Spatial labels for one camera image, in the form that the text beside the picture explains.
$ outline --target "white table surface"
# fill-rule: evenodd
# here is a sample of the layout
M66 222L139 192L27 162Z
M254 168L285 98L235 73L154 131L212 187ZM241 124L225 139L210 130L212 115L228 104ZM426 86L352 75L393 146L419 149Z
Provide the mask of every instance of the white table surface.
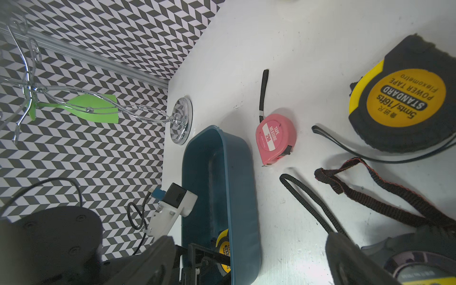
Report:
M414 230L337 195L314 178L315 169L338 168L353 156L312 133L311 126L319 123L333 130L364 154L392 158L372 150L351 127L349 84L409 34L418 33L456 56L455 13L453 0L226 0L222 5L170 81L168 113L178 98L188 96L194 112L189 140L214 124L250 146L262 248L254 284L333 283L325 255L327 233L280 183L282 173L297 177L320 195L360 246ZM298 133L292 154L271 167L261 167L254 135L266 68L264 113L286 115ZM172 182L181 183L186 145L171 141L167 124L164 190ZM456 218L455 161L456 148L404 165L369 164L384 179L413 189ZM356 190L416 213L375 185L363 166L339 177ZM177 243L180 226L178 221L171 230Z

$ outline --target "pink tape measure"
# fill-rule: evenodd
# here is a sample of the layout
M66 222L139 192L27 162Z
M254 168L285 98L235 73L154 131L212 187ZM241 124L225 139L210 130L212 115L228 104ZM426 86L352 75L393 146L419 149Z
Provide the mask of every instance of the pink tape measure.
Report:
M263 166L268 166L286 155L291 154L296 143L296 130L293 123L285 116L271 114L264 116L264 95L268 83L269 70L263 71L259 100L260 124L255 132L259 154Z

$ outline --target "teal rectangular bin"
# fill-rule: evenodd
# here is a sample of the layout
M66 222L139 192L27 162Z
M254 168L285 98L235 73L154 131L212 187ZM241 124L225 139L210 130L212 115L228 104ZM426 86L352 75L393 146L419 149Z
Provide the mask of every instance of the teal rectangular bin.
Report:
M215 249L211 239L228 228L231 282L252 284L260 269L261 252L252 154L247 143L217 126L207 127L185 149L182 187L198 195L191 214L182 219L182 246L195 243ZM202 285L215 285L221 278L212 270Z

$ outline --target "geometric patterned backdrop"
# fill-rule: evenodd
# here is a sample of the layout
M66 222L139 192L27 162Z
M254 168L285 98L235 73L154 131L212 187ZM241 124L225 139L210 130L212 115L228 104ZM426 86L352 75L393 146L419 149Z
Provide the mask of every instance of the geometric patterned backdrop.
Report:
M19 0L18 3L36 31L171 79L224 1Z
M21 42L21 46L29 57L26 45ZM3 36L0 47L0 74L22 78L25 69L17 48ZM120 104L145 104L166 111L167 95L159 88L58 53L41 52L43 60L36 81L44 85L78 86L116 95ZM74 94L57 96L70 98ZM22 102L18 88L0 85L4 118ZM35 121L26 118L18 145L11 141L13 123L0 131L0 205L21 187L37 181L58 176L74 178L83 191L84 207L95 211L103 221L103 259L131 255L142 233L130 226L126 205L134 202L140 206L145 191L161 185L164 125L138 122L123 114L118 124L94 123L52 108L37 110L36 116ZM65 181L55 187L47 184L29 191L5 214L15 221L44 208L76 205L75 193ZM151 199L146 206L146 215L155 209L153 202Z

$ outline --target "tape measure wrist strap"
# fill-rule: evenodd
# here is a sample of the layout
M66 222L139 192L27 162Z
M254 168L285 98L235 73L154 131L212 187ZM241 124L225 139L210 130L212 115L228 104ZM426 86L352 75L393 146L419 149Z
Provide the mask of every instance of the tape measure wrist strap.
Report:
M439 148L437 148L437 149L435 149L435 150L433 150L431 152L428 152L428 153L426 153L424 155L420 155L420 156L417 156L417 157L414 157L414 158L400 160L400 161L384 161L384 160L381 160L381 159L371 158L371 157L359 154L359 153L349 149L348 147L346 147L344 144L342 144L341 142L336 140L333 136L331 136L329 133L327 133L324 129L320 128L319 126L315 126L315 125L312 126L312 131L315 134L324 136L325 138L329 139L330 141L332 141L333 143L335 143L339 147L343 148L345 151L351 153L352 155L356 155L356 156L358 156L358 157L360 157L362 159L365 159L367 161L373 161L373 162L385 163L385 164L402 164L402 163L409 163L409 162L413 162L413 161L419 161L419 160L422 160L424 158L428 158L428 157L434 156L436 154L439 154L439 153L443 152L444 150L447 150L447 149L451 148L452 146L456 145L456 143L451 143L452 141L454 141L456 139L456 135L454 135L444 145L442 145L441 147L439 147Z
M342 182L335 175L342 171L347 170L357 164L363 164L369 171L369 174L375 181L377 185L385 189L386 191L393 193L404 199L409 203L413 208L415 208L419 213L423 215L417 216L402 209L387 205L382 203L369 195L360 193L348 187L344 182ZM374 169L369 167L367 163L359 157L352 158L347 160L339 169L334 170L324 170L323 168L315 170L315 178L323 183L329 184L331 188L337 193L345 193L350 199L365 205L366 207L382 214L387 217L390 217L396 221L404 223L412 227L420 227L423 225L439 226L443 228L455 228L456 221L452 218L446 216L438 209L436 209L432 204L425 200L420 195L416 194L410 189L405 188L402 185L394 184L388 181L383 180Z
M261 80L261 93L259 95L259 122L264 119L264 96L266 94L266 85L268 84L269 69L263 71L263 79Z

